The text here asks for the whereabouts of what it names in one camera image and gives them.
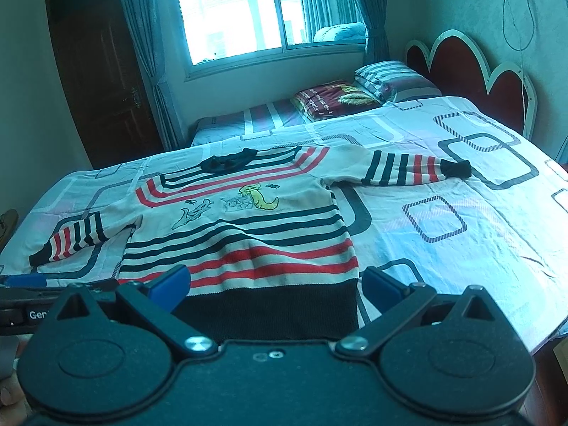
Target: human hand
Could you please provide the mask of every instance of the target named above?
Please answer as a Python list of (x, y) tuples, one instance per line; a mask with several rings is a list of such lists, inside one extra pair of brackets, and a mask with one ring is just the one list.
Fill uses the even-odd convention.
[[(31, 336), (30, 334), (18, 336), (16, 357), (20, 356)], [(0, 381), (0, 403), (2, 404), (0, 406), (0, 426), (18, 426), (31, 412), (15, 370), (11, 377)]]

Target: red headboard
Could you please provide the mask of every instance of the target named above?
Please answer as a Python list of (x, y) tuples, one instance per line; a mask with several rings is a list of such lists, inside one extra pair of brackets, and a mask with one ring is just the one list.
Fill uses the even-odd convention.
[(406, 47), (408, 67), (433, 82), (444, 96), (461, 96), (481, 112), (530, 140), (535, 126), (535, 88), (521, 68), (512, 62), (493, 72), (477, 44), (456, 30), (442, 33), (428, 50), (421, 41)]

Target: window sill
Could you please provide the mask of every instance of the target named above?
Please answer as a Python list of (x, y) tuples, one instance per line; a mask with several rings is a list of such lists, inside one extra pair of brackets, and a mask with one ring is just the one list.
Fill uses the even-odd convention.
[(298, 59), (303, 57), (323, 56), (330, 54), (351, 54), (361, 53), (365, 50), (365, 43), (341, 43), (341, 44), (321, 44), (319, 46), (295, 47), (282, 51), (281, 48), (255, 51), (253, 53), (241, 54), (224, 59), (208, 61), (196, 66), (185, 69), (185, 82), (215, 75), (229, 70), (240, 69), (242, 67), (266, 64), (268, 62), (286, 61), (287, 59)]

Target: white patterned bed sheet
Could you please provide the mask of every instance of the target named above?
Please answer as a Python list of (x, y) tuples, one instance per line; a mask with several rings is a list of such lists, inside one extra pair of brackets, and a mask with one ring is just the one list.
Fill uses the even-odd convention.
[[(403, 283), (439, 293), (485, 286), (535, 350), (568, 316), (568, 174), (466, 99), (434, 98), (346, 118), (255, 133), (73, 173), (50, 189), (0, 254), (2, 275), (29, 273), (29, 248), (59, 226), (131, 193), (157, 173), (243, 148), (353, 143), (386, 152), (468, 159), (473, 176), (414, 187), (339, 184), (334, 193), (361, 271), (378, 266)], [(116, 277), (123, 231), (102, 245), (39, 268), (51, 286)], [(379, 316), (361, 290), (361, 325)]]

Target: door panel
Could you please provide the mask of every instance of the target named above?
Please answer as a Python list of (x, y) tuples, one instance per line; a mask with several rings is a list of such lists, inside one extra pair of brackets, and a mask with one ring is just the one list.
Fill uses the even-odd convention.
[(46, 3), (61, 84), (93, 168), (163, 152), (120, 0)]

